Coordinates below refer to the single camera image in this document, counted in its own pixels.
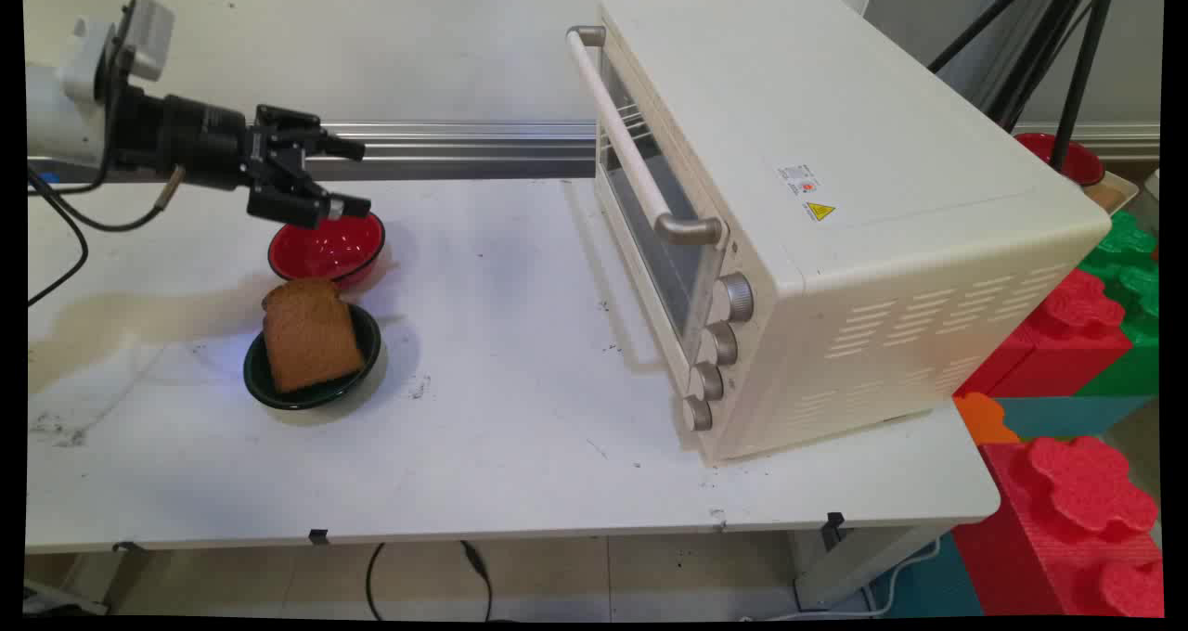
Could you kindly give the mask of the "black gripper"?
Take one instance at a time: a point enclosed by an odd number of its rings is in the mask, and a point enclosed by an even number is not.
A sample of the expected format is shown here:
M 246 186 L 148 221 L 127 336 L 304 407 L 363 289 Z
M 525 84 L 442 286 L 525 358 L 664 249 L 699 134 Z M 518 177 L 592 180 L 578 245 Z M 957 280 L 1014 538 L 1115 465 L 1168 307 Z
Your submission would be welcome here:
M 241 112 L 189 97 L 153 97 L 135 86 L 124 88 L 114 111 L 110 166 L 118 171 L 169 177 L 181 168 L 195 187 L 249 187 L 249 216 L 302 229 L 372 212 L 368 198 L 327 191 L 302 169 L 264 165 L 252 172 L 252 133 Z M 259 105 L 255 130 L 271 150 L 301 149 L 305 156 L 348 160 L 366 154 L 365 141 L 328 132 L 310 112 Z

